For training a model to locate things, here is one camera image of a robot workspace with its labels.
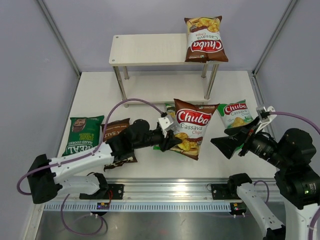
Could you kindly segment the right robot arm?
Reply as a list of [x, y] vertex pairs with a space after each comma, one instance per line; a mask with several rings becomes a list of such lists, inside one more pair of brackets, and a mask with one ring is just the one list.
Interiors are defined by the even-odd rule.
[[231, 175], [224, 190], [246, 205], [263, 239], [311, 240], [320, 216], [320, 177], [310, 166], [317, 150], [310, 134], [298, 128], [288, 129], [276, 142], [262, 131], [271, 121], [271, 117], [257, 117], [247, 125], [226, 129], [225, 137], [210, 141], [227, 159], [240, 148], [240, 157], [251, 152], [277, 168], [274, 179], [283, 197], [286, 222], [280, 221], [258, 196], [247, 173]]

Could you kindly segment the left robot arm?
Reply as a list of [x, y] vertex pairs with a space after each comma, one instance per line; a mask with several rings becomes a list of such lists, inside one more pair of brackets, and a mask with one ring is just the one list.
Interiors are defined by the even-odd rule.
[[158, 122], [156, 129], [151, 130], [146, 120], [138, 119], [96, 148], [63, 157], [37, 156], [27, 172], [33, 203], [43, 204], [62, 194], [103, 199], [109, 189], [104, 175], [80, 176], [79, 173], [100, 165], [111, 165], [116, 160], [128, 160], [136, 149], [158, 145], [162, 152], [170, 150], [182, 143], [171, 126], [172, 123], [165, 120]]

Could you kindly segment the brown Chuba cassava chips bag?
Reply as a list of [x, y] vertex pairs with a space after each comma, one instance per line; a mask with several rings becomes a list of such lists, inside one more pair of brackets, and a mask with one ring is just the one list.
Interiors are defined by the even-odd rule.
[[184, 18], [187, 27], [186, 62], [229, 61], [220, 34], [222, 19], [221, 15]]

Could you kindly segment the brown Chuba bag text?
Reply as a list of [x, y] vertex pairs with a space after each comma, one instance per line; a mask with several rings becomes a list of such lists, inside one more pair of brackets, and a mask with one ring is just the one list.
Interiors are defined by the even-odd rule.
[[197, 161], [206, 130], [219, 104], [191, 104], [176, 98], [174, 104], [174, 136], [181, 143], [171, 150]]

